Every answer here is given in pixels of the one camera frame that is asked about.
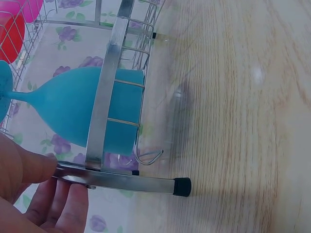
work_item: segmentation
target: human hand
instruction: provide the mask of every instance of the human hand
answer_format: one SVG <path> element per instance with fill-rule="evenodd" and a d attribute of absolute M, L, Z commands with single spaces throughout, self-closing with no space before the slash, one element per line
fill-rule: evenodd
<path fill-rule="evenodd" d="M 0 232 L 82 233 L 87 188 L 51 178 L 57 160 L 26 151 L 0 133 Z M 26 213 L 13 204 L 32 183 L 41 183 Z"/>

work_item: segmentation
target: floral tablecloth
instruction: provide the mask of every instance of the floral tablecloth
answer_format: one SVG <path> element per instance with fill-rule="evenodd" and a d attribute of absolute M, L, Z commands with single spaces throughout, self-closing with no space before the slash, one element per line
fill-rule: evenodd
<path fill-rule="evenodd" d="M 120 6 L 120 0 L 103 0 L 102 22 L 113 23 Z M 54 0 L 45 0 L 51 7 Z M 77 19 L 93 19 L 95 0 L 60 0 L 57 16 Z M 136 1 L 134 18 L 143 19 L 148 6 Z M 131 23 L 130 27 L 140 27 Z M 27 73 L 24 76 L 23 92 L 36 90 L 55 75 L 77 67 L 101 66 L 111 31 L 87 27 L 66 25 L 46 25 L 45 32 L 37 49 L 27 61 Z M 135 43 L 135 36 L 128 36 L 126 45 Z M 125 51 L 124 58 L 131 59 L 131 53 Z M 123 60 L 122 67 L 131 64 Z M 59 160 L 83 163 L 85 148 L 73 145 L 55 134 L 40 118 L 35 109 L 23 102 L 15 102 L 10 112 L 10 134 L 14 141 L 27 150 L 46 154 L 53 152 Z M 105 166 L 111 168 L 138 169 L 134 155 L 130 157 L 105 154 Z M 15 206 L 25 212 L 37 185 L 30 186 L 17 200 Z M 129 191 L 97 188 L 89 190 L 89 212 L 87 233 L 110 232 L 125 233 L 130 214 L 131 200 L 135 194 Z"/>

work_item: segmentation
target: purple flower print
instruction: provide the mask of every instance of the purple flower print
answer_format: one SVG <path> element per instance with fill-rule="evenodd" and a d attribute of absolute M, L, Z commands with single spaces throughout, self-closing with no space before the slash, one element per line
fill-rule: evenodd
<path fill-rule="evenodd" d="M 73 158 L 73 162 L 75 164 L 84 164 L 86 161 L 86 156 L 82 153 L 79 153 L 77 156 Z"/>
<path fill-rule="evenodd" d="M 53 78 L 54 78 L 56 75 L 59 75 L 59 74 L 61 74 L 61 73 L 64 73 L 64 72 L 66 72 L 66 71 L 68 71 L 68 70 L 70 70 L 70 69 L 71 69 L 70 67 L 63 67 L 63 66 L 57 68 L 56 71 L 53 73 Z"/>
<path fill-rule="evenodd" d="M 65 40 L 72 40 L 77 34 L 77 30 L 71 28 L 71 26 L 66 26 L 64 27 L 62 30 L 59 31 L 58 33 L 58 38 L 61 41 L 65 41 Z"/>
<path fill-rule="evenodd" d="M 79 65 L 79 67 L 101 67 L 103 65 L 103 58 L 95 57 L 86 57 L 84 61 Z"/>
<path fill-rule="evenodd" d="M 93 215 L 89 220 L 89 226 L 95 232 L 103 232 L 107 228 L 105 219 L 100 215 Z"/>
<path fill-rule="evenodd" d="M 137 29 L 139 29 L 139 28 L 142 27 L 142 23 L 131 21 L 129 26 L 130 26 L 130 28 L 137 28 Z"/>
<path fill-rule="evenodd" d="M 138 162 L 135 159 L 134 150 L 131 156 L 105 153 L 105 166 L 120 170 L 138 170 Z"/>
<path fill-rule="evenodd" d="M 20 103 L 13 103 L 10 109 L 10 117 L 14 117 L 19 111 Z"/>
<path fill-rule="evenodd" d="M 60 0 L 58 7 L 59 8 L 71 8 L 79 6 L 84 0 Z"/>
<path fill-rule="evenodd" d="M 71 150 L 70 142 L 57 134 L 53 135 L 51 143 L 54 145 L 54 152 L 56 154 L 68 153 Z"/>

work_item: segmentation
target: metal wire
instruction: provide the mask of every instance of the metal wire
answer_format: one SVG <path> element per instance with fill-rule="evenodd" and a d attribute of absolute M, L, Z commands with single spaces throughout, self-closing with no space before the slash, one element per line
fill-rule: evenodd
<path fill-rule="evenodd" d="M 26 0 L 23 5 L 20 5 L 20 3 L 17 0 L 0 0 L 0 1 L 11 1 L 14 2 L 15 4 L 19 4 L 20 11 L 18 14 L 21 14 L 24 17 L 23 9 L 26 4 L 29 4 L 30 1 L 33 0 Z M 130 21 L 136 22 L 141 24 L 141 29 L 140 30 L 133 30 L 129 28 L 128 34 L 137 34 L 138 39 L 136 41 L 136 44 L 133 47 L 127 47 L 123 45 L 123 51 L 125 50 L 131 50 L 133 51 L 133 59 L 132 60 L 132 69 L 133 70 L 142 70 L 144 71 L 144 78 L 143 78 L 143 85 L 138 85 L 134 83 L 134 85 L 139 86 L 142 88 L 142 99 L 141 99 L 141 106 L 140 106 L 140 114 L 139 114 L 139 121 L 138 124 L 133 123 L 133 122 L 127 122 L 127 121 L 121 121 L 118 119 L 112 119 L 110 118 L 110 121 L 116 121 L 124 124 L 131 124 L 137 126 L 137 134 L 136 134 L 136 140 L 135 140 L 135 146 L 134 146 L 134 154 L 135 154 L 135 159 L 143 165 L 150 165 L 154 163 L 163 153 L 163 150 L 157 150 L 157 151 L 151 151 L 147 152 L 144 154 L 138 154 L 138 139 L 139 139 L 139 131 L 140 131 L 140 122 L 141 122 L 141 114 L 142 114 L 142 106 L 143 106 L 143 99 L 144 99 L 144 91 L 145 91 L 145 83 L 146 83 L 146 76 L 148 73 L 148 64 L 149 64 L 149 56 L 150 56 L 150 51 L 152 47 L 152 40 L 153 40 L 153 33 L 155 32 L 155 24 L 158 18 L 158 15 L 160 14 L 160 11 L 162 10 L 163 4 L 165 3 L 165 0 L 161 3 L 160 6 L 156 4 L 156 0 L 140 0 L 141 2 L 144 2 L 146 4 L 149 4 L 145 18 L 143 21 L 136 20 L 136 19 L 131 19 L 129 18 Z M 47 11 L 45 2 L 43 2 L 43 8 L 38 15 L 37 19 L 33 23 L 26 23 L 25 24 L 25 38 L 22 43 L 22 48 L 20 52 L 18 52 L 17 48 L 14 48 L 15 52 L 18 54 L 17 61 L 14 63 L 10 64 L 12 74 L 13 74 L 13 81 L 14 81 L 14 91 L 18 91 L 20 88 L 20 84 L 23 80 L 23 74 L 24 71 L 26 70 L 26 64 L 28 59 L 31 58 L 31 54 L 33 49 L 35 48 L 37 40 L 41 36 L 41 32 L 44 27 L 44 23 L 60 23 L 60 24 L 72 24 L 72 25 L 79 25 L 79 26 L 88 26 L 88 27 L 99 27 L 99 28 L 104 28 L 108 29 L 106 26 L 102 26 L 101 24 L 98 25 L 98 20 L 94 19 L 94 21 L 85 21 L 83 22 L 75 22 L 72 19 L 68 21 L 60 21 L 60 20 L 51 20 L 49 17 L 50 12 L 55 11 L 56 13 L 58 12 L 57 10 L 57 3 L 56 0 L 54 0 L 55 3 L 55 8 Z M 14 18 L 13 24 L 16 25 L 16 18 Z M 9 37 L 8 31 L 6 32 L 5 38 L 8 37 L 11 43 L 13 44 L 11 38 Z M 0 47 L 0 50 L 4 53 L 2 44 Z M 125 83 L 124 81 L 120 80 L 115 80 L 116 82 L 121 82 Z M 12 115 L 10 114 L 12 112 L 12 108 L 14 107 L 15 102 L 11 101 L 10 108 L 8 110 L 8 114 L 6 115 L 5 119 L 0 122 L 0 131 L 6 134 L 7 136 L 13 138 L 12 135 L 9 134 L 9 125 L 10 121 L 12 118 Z M 147 155 L 154 155 L 154 158 L 151 159 L 150 161 L 143 161 L 141 157 L 147 156 Z"/>
<path fill-rule="evenodd" d="M 16 15 L 17 16 L 22 15 L 22 17 L 25 18 L 23 9 L 25 8 L 27 4 L 30 4 L 30 1 L 33 1 L 33 0 L 26 0 L 24 4 L 22 5 L 17 0 L 0 0 L 0 2 L 5 2 L 5 1 L 18 5 L 19 11 L 17 12 Z M 20 49 L 20 51 L 18 51 L 18 49 L 14 46 L 14 43 L 9 35 L 9 32 L 12 29 L 12 27 L 13 26 L 17 27 L 17 23 L 16 23 L 17 17 L 12 15 L 10 12 L 0 11 L 1 14 L 8 14 L 14 19 L 12 25 L 10 26 L 8 30 L 5 29 L 4 25 L 0 24 L 0 27 L 3 27 L 3 29 L 5 30 L 5 36 L 3 38 L 3 41 L 5 41 L 5 39 L 8 38 L 11 44 L 13 45 L 14 51 L 16 52 L 16 54 L 18 54 L 16 61 L 10 64 L 10 68 L 11 68 L 12 75 L 13 75 L 13 90 L 14 91 L 18 91 L 18 89 L 20 88 L 20 83 L 22 81 L 22 75 L 24 74 L 24 70 L 26 69 L 26 64 L 28 60 L 31 58 L 31 52 L 35 47 L 35 43 L 40 37 L 40 32 L 43 29 L 43 24 L 47 21 L 47 18 L 50 12 L 56 11 L 56 10 L 57 8 L 55 7 L 55 9 L 46 11 L 45 3 L 43 3 L 43 11 L 41 11 L 37 17 L 37 19 L 39 19 L 39 22 L 34 21 L 33 23 L 25 23 L 25 38 L 22 40 L 22 48 Z M 18 35 L 21 39 L 24 36 L 21 34 L 20 31 L 18 31 Z M 8 60 L 8 56 L 4 51 L 3 44 L 0 45 L 0 50 L 4 54 L 5 58 Z M 12 100 L 8 113 L 6 114 L 4 120 L 0 123 L 0 131 L 3 132 L 5 135 L 9 136 L 10 138 L 13 138 L 13 136 L 9 134 L 8 129 L 9 129 L 11 118 L 12 118 L 12 115 L 10 113 L 12 112 L 12 108 L 14 107 L 14 105 L 15 105 L 15 101 Z"/>

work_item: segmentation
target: wire rack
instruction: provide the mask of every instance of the wire rack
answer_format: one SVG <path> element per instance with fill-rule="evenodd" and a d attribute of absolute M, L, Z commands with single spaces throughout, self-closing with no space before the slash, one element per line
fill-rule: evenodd
<path fill-rule="evenodd" d="M 19 11 L 17 12 L 16 15 L 22 15 L 23 17 L 25 17 L 23 9 L 28 6 L 28 4 L 29 4 L 28 1 L 29 0 L 27 0 L 23 4 L 21 4 L 17 0 L 0 0 L 0 4 L 3 4 L 5 2 L 17 4 L 19 6 Z M 20 51 L 18 51 L 13 46 L 13 49 L 18 54 L 18 57 L 14 62 L 10 63 L 10 67 L 11 67 L 12 74 L 13 74 L 13 90 L 14 91 L 18 91 L 18 89 L 20 88 L 20 83 L 22 81 L 23 74 L 25 73 L 28 62 L 31 60 L 31 52 L 34 50 L 34 48 L 36 46 L 36 41 L 39 40 L 39 38 L 41 36 L 41 32 L 44 29 L 44 27 L 43 27 L 44 23 L 47 22 L 48 16 L 53 11 L 56 11 L 56 9 L 47 10 L 45 7 L 45 4 L 43 4 L 41 13 L 38 15 L 38 18 L 37 18 L 38 20 L 34 21 L 33 23 L 26 23 L 25 24 L 25 35 L 21 35 L 19 33 L 19 37 L 23 41 L 22 47 L 21 47 Z M 2 14 L 8 14 L 12 18 L 14 18 L 13 23 L 8 30 L 5 29 L 4 25 L 0 24 L 0 27 L 3 28 L 3 30 L 5 31 L 5 36 L 2 40 L 2 42 L 8 38 L 9 41 L 13 44 L 13 41 L 9 36 L 9 32 L 12 29 L 12 27 L 14 25 L 16 25 L 17 17 L 15 17 L 15 15 L 13 15 L 11 12 L 8 12 L 8 11 L 0 11 L 0 14 L 1 13 Z M 0 45 L 0 50 L 4 54 L 5 58 L 8 59 L 6 52 L 3 49 L 2 44 L 3 43 L 1 43 L 1 45 Z M 6 134 L 7 136 L 9 136 L 11 138 L 12 138 L 12 136 L 9 134 L 9 126 L 10 126 L 10 122 L 11 122 L 10 120 L 12 118 L 12 112 L 14 110 L 15 104 L 16 104 L 15 101 L 12 100 L 10 107 L 9 107 L 9 110 L 8 110 L 8 113 L 6 114 L 4 120 L 2 122 L 0 122 L 0 131 L 2 131 L 4 134 Z"/>
<path fill-rule="evenodd" d="M 1 1 L 19 2 L 18 0 L 0 0 L 0 3 Z M 24 9 L 30 1 L 35 0 L 26 0 L 23 5 L 19 5 L 19 14 L 23 14 L 22 9 Z M 10 64 L 14 76 L 14 90 L 19 89 L 20 83 L 23 80 L 23 74 L 27 69 L 27 61 L 31 58 L 33 50 L 35 50 L 36 41 L 40 39 L 41 32 L 44 29 L 44 24 L 66 24 L 112 30 L 94 101 L 86 146 L 85 164 L 82 166 L 65 161 L 59 161 L 54 177 L 74 183 L 81 183 L 87 185 L 89 188 L 101 186 L 132 191 L 170 193 L 177 196 L 187 197 L 191 191 L 191 181 L 189 178 L 149 178 L 140 176 L 139 171 L 116 170 L 104 167 L 103 148 L 105 129 L 108 121 L 134 125 L 137 127 L 134 152 L 135 159 L 140 164 L 150 165 L 154 163 L 163 153 L 163 150 L 156 150 L 144 154 L 138 154 L 138 138 L 139 131 L 141 129 L 140 121 L 149 58 L 153 40 L 156 37 L 155 24 L 165 0 L 163 0 L 160 5 L 158 4 L 159 0 L 139 1 L 148 4 L 144 20 L 131 18 L 134 0 L 122 0 L 114 24 L 102 23 L 100 21 L 102 0 L 96 0 L 94 20 L 82 21 L 55 17 L 58 13 L 56 0 L 54 0 L 55 7 L 52 9 L 47 9 L 45 3 L 43 3 L 42 10 L 40 11 L 37 19 L 32 23 L 26 24 L 26 39 L 23 41 L 23 46 L 18 55 L 17 61 Z M 138 29 L 129 28 L 130 22 L 135 22 L 136 24 L 141 25 L 141 27 Z M 138 37 L 133 47 L 126 46 L 125 44 L 128 34 L 135 34 Z M 131 51 L 133 53 L 133 58 L 130 60 L 132 62 L 131 69 L 143 71 L 144 78 L 142 85 L 115 79 L 116 70 L 121 67 L 121 61 L 125 59 L 123 56 L 125 51 Z M 138 123 L 108 118 L 108 110 L 114 82 L 136 85 L 142 88 L 142 99 Z M 8 114 L 6 115 L 5 120 L 0 124 L 0 130 L 10 137 L 12 136 L 9 134 L 9 124 L 14 104 L 14 102 L 11 102 Z M 150 161 L 142 160 L 142 157 L 146 155 L 153 155 L 153 159 Z"/>
<path fill-rule="evenodd" d="M 19 12 L 17 15 L 21 14 L 24 16 L 23 9 L 29 4 L 29 1 L 25 1 L 23 4 L 21 4 L 17 0 L 0 0 L 1 2 L 5 1 L 10 1 L 14 2 L 19 5 Z M 150 57 L 150 52 L 152 48 L 152 40 L 155 38 L 155 23 L 157 20 L 157 17 L 163 7 L 163 4 L 165 3 L 165 0 L 158 5 L 157 0 L 152 0 L 152 1 L 147 1 L 147 0 L 139 0 L 140 2 L 145 2 L 149 4 L 148 9 L 146 11 L 146 15 L 144 20 L 136 20 L 133 18 L 129 18 L 130 21 L 135 22 L 136 24 L 140 25 L 140 29 L 133 29 L 129 28 L 127 34 L 136 34 L 138 35 L 138 39 L 136 41 L 136 44 L 133 47 L 127 47 L 123 45 L 122 47 L 122 53 L 125 50 L 130 50 L 133 52 L 133 59 L 132 59 L 132 69 L 133 70 L 143 70 L 144 71 L 144 77 L 146 77 L 147 72 L 148 72 L 148 64 L 149 64 L 149 57 Z M 64 21 L 64 19 L 59 19 L 55 17 L 55 14 L 53 13 L 58 13 L 58 8 L 57 8 L 57 2 L 56 0 L 54 1 L 55 5 L 53 9 L 47 9 L 46 4 L 43 3 L 42 10 L 40 11 L 40 14 L 38 15 L 38 18 L 33 22 L 33 23 L 27 23 L 25 26 L 25 39 L 23 40 L 23 45 L 22 49 L 19 52 L 18 58 L 16 59 L 15 62 L 11 63 L 11 70 L 13 72 L 13 77 L 14 77 L 14 91 L 17 91 L 18 88 L 20 87 L 20 82 L 22 81 L 22 75 L 24 74 L 28 62 L 31 60 L 31 54 L 35 50 L 36 46 L 36 41 L 40 39 L 41 32 L 44 29 L 44 24 L 45 23 L 54 23 L 54 24 L 67 24 L 67 25 L 77 25 L 77 26 L 87 26 L 87 27 L 94 27 L 94 28 L 102 28 L 106 30 L 111 30 L 113 27 L 113 24 L 109 23 L 102 23 L 100 22 L 100 12 L 101 12 L 101 1 L 96 1 L 96 10 L 95 10 L 95 16 L 94 16 L 94 21 L 90 20 L 84 20 L 83 22 L 79 22 L 78 20 L 68 20 Z M 5 11 L 0 11 L 4 13 L 8 13 L 11 16 L 13 16 L 9 12 Z M 122 58 L 123 56 L 121 55 L 120 61 L 121 60 L 128 60 L 125 58 Z M 143 81 L 143 90 L 145 87 L 145 78 Z M 9 111 L 5 117 L 5 119 L 0 123 L 0 131 L 8 135 L 9 137 L 12 137 L 9 133 L 9 124 L 10 120 L 12 118 L 12 112 L 14 111 L 15 107 L 15 101 L 11 101 L 11 105 L 9 108 Z M 159 156 L 163 153 L 163 150 L 157 150 L 157 151 L 151 151 L 148 153 L 140 154 L 138 155 L 138 137 L 139 137 L 139 131 L 140 131 L 140 121 L 141 119 L 139 118 L 138 122 L 138 132 L 137 132 L 137 138 L 135 142 L 135 159 L 143 165 L 150 165 L 154 163 Z M 146 155 L 155 155 L 155 157 L 146 162 L 141 160 L 141 157 L 146 156 Z"/>

